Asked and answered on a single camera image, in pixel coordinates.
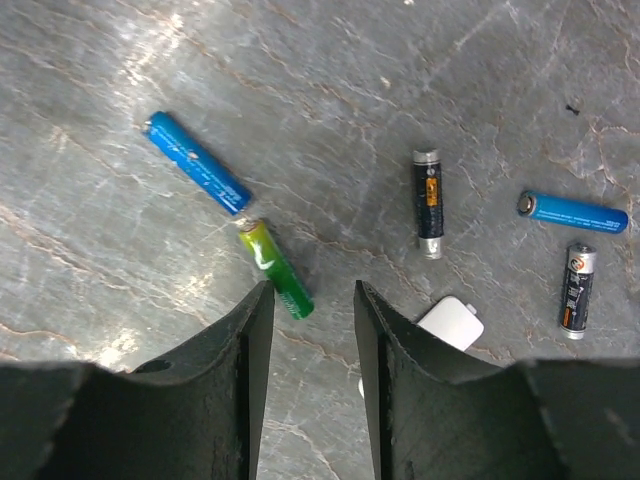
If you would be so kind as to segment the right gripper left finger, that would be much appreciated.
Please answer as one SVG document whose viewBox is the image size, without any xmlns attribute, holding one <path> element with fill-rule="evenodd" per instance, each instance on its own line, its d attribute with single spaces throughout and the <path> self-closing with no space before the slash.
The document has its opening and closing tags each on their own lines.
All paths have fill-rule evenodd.
<svg viewBox="0 0 640 480">
<path fill-rule="evenodd" d="M 5 479 L 252 479 L 274 289 L 130 373 L 80 361 L 1 366 Z"/>
</svg>

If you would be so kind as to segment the white battery cover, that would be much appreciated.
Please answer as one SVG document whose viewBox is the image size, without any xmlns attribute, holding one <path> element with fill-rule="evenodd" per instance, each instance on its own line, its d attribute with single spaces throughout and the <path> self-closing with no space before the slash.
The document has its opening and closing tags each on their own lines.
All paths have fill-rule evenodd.
<svg viewBox="0 0 640 480">
<path fill-rule="evenodd" d="M 484 324 L 471 304 L 446 296 L 417 325 L 459 351 L 468 350 L 484 333 Z"/>
</svg>

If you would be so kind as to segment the green battery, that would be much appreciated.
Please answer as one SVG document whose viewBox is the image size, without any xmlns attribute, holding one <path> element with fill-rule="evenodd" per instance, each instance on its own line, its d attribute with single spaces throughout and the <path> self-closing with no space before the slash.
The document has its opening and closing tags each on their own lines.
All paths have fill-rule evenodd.
<svg viewBox="0 0 640 480">
<path fill-rule="evenodd" d="M 313 300 L 296 275 L 284 253 L 262 219 L 246 221 L 239 238 L 249 251 L 255 266 L 273 283 L 290 315 L 296 320 L 307 318 L 314 311 Z"/>
</svg>

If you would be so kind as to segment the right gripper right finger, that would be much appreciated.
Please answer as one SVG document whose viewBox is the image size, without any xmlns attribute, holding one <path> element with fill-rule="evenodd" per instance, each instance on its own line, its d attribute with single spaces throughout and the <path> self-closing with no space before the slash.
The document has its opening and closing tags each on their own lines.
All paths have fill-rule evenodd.
<svg viewBox="0 0 640 480">
<path fill-rule="evenodd" d="M 398 313 L 370 284 L 354 322 L 379 479 L 635 479 L 639 363 L 499 367 Z"/>
</svg>

